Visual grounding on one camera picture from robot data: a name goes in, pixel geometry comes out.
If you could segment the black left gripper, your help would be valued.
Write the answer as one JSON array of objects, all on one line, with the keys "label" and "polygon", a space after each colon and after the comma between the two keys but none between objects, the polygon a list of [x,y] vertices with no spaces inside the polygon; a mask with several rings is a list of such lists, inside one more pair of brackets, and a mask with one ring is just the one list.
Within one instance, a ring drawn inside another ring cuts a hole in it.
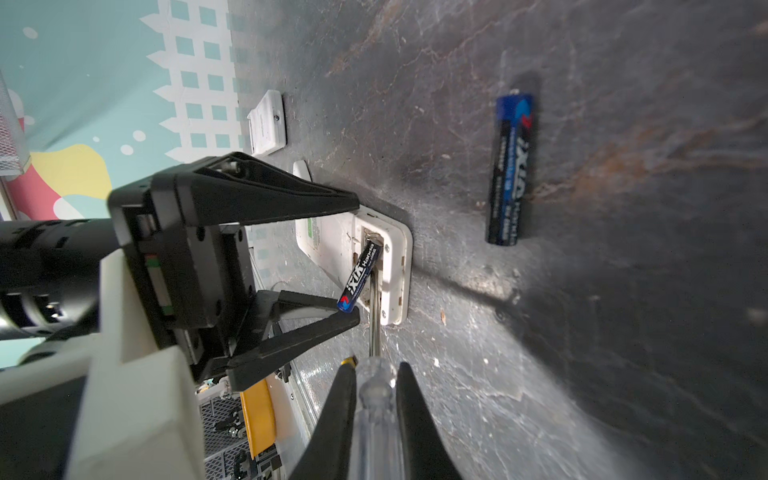
[{"label": "black left gripper", "polygon": [[256,293],[244,229],[355,211],[353,192],[231,152],[125,185],[107,204],[158,345],[179,347],[197,381],[226,370],[244,392],[360,324],[358,307],[332,298]]}]

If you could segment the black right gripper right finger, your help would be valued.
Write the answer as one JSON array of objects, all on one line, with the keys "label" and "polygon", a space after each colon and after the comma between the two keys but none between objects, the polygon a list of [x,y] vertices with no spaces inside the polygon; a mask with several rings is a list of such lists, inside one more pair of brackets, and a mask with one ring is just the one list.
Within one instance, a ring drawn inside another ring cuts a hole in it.
[{"label": "black right gripper right finger", "polygon": [[395,390],[405,478],[461,479],[407,362],[399,364]]}]

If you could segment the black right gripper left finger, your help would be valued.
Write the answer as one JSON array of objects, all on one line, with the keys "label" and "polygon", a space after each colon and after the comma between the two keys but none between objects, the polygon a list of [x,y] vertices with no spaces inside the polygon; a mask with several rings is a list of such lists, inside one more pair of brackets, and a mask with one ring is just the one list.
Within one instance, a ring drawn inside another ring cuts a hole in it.
[{"label": "black right gripper left finger", "polygon": [[348,478],[356,410],[357,377],[339,367],[310,441],[289,479]]}]

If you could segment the thin metal pry tool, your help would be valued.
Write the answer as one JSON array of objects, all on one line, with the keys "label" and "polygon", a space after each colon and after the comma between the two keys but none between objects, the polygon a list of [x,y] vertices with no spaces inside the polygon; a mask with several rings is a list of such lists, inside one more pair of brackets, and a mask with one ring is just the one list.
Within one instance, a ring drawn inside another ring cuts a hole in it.
[{"label": "thin metal pry tool", "polygon": [[401,438],[395,406],[396,371],[382,356],[380,288],[369,277],[369,356],[357,367],[357,406],[350,453],[350,479],[402,479]]}]

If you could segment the white remote control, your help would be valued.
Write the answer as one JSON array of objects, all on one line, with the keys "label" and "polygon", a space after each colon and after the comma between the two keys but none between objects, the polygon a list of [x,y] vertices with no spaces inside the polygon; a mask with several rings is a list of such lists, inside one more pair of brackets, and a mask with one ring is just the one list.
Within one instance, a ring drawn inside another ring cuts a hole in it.
[{"label": "white remote control", "polygon": [[295,222],[296,242],[342,288],[337,306],[353,303],[380,325],[407,317],[413,238],[403,223],[366,206]]},{"label": "white remote control", "polygon": [[287,144],[282,94],[268,90],[248,115],[248,132],[255,157],[268,156]]}]

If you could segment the yellow battery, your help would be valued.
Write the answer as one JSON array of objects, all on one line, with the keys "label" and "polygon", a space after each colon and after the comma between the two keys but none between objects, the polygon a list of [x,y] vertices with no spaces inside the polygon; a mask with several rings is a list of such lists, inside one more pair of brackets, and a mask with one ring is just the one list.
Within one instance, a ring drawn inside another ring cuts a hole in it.
[{"label": "yellow battery", "polygon": [[341,362],[341,365],[347,365],[349,368],[354,369],[358,365],[358,359],[356,356],[350,356]]}]

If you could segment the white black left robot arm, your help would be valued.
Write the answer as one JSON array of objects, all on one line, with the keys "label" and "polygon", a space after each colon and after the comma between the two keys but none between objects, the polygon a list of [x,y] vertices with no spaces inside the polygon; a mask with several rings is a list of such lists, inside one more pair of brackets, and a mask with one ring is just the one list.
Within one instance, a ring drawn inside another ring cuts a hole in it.
[{"label": "white black left robot arm", "polygon": [[357,308],[256,286],[246,229],[347,213],[356,194],[242,152],[113,190],[106,219],[1,225],[1,335],[64,340],[105,327],[99,265],[125,254],[151,341],[178,347],[193,378],[242,392],[357,326]]}]

